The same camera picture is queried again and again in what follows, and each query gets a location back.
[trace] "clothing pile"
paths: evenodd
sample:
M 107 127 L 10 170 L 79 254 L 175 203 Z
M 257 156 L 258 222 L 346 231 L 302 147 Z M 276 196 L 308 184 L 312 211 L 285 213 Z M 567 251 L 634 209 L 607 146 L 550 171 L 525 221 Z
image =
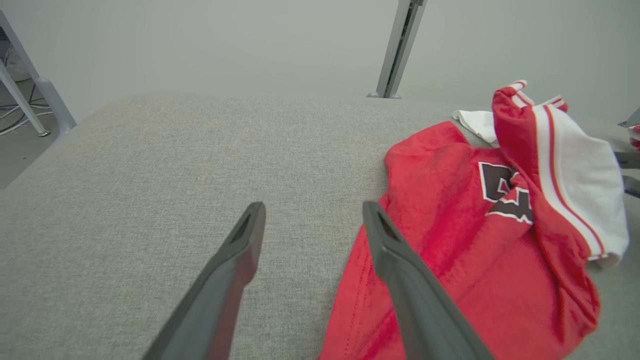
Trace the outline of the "clothing pile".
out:
M 492 112 L 393 146 L 380 199 L 412 249 L 500 360 L 567 356 L 597 327 L 586 263 L 621 261 L 623 184 L 605 141 L 587 136 L 561 97 L 535 105 L 517 81 Z M 463 124 L 464 114 L 458 113 Z M 360 230 L 333 305 L 321 359 L 404 357 L 387 287 Z

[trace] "red stripe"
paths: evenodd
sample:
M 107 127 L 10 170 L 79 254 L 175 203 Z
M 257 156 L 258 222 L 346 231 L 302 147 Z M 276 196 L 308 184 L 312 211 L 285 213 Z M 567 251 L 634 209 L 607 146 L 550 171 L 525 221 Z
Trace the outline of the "red stripe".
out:
M 551 180 L 554 184 L 554 190 L 556 191 L 556 195 L 558 196 L 558 199 L 560 199 L 560 202 L 562 203 L 562 205 L 567 210 L 569 210 L 569 212 L 573 216 L 575 216 L 578 220 L 580 220 L 580 222 L 582 222 L 587 227 L 587 229 L 589 229 L 589 231 L 591 231 L 591 234 L 593 234 L 593 236 L 596 238 L 598 242 L 598 246 L 600 246 L 600 257 L 602 257 L 605 254 L 604 245 L 602 245 L 602 240 L 596 234 L 596 232 L 591 228 L 591 226 L 589 226 L 589 224 L 587 224 L 586 221 L 584 221 L 580 216 L 578 216 L 578 214 L 576 214 L 575 211 L 572 208 L 570 208 L 569 205 L 566 204 L 566 201 L 564 201 L 562 194 L 560 194 L 560 187 L 558 186 L 558 183 L 556 181 L 556 164 L 554 161 L 554 152 L 556 149 L 556 130 L 554 129 L 554 117 L 553 115 L 551 115 L 551 111 L 549 110 L 548 105 L 545 105 L 545 111 L 547 112 L 547 117 L 549 118 L 549 142 L 551 143 L 550 151 L 549 151 L 549 163 L 551 164 Z

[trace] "black lettering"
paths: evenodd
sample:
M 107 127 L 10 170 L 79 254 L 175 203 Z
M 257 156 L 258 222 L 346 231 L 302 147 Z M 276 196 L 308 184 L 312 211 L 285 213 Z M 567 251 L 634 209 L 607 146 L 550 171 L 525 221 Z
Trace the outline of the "black lettering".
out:
M 533 211 L 528 190 L 515 188 L 516 200 L 504 198 L 513 190 L 511 179 L 515 175 L 515 170 L 502 165 L 482 162 L 479 164 L 484 199 L 495 203 L 487 214 L 502 215 L 514 218 L 519 222 L 533 224 Z

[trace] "white wall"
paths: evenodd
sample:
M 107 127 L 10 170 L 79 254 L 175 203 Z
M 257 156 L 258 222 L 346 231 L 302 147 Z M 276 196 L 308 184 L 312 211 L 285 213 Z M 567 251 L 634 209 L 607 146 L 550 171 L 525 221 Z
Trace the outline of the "white wall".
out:
M 0 0 L 76 120 L 153 91 L 364 96 L 396 0 Z M 638 0 L 428 0 L 399 93 L 489 105 L 527 79 L 574 117 L 640 106 Z
M 489 105 L 526 79 L 578 121 L 617 124 L 640 106 L 640 0 L 428 0 L 398 93 Z
M 152 91 L 366 96 L 394 0 L 2 0 L 76 120 Z

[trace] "gray upholstered table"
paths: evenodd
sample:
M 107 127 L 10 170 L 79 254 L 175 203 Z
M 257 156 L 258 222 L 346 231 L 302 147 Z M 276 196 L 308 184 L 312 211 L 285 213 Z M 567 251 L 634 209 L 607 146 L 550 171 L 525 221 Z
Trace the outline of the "gray upholstered table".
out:
M 141 356 L 245 207 L 262 200 L 262 255 L 232 357 L 317 356 L 361 203 L 385 191 L 387 149 L 457 108 L 154 95 L 100 110 L 0 195 L 3 349 L 12 359 Z M 637 234 L 639 207 L 628 206 Z M 573 358 L 631 359 L 638 247 L 618 268 L 592 270 L 601 325 Z

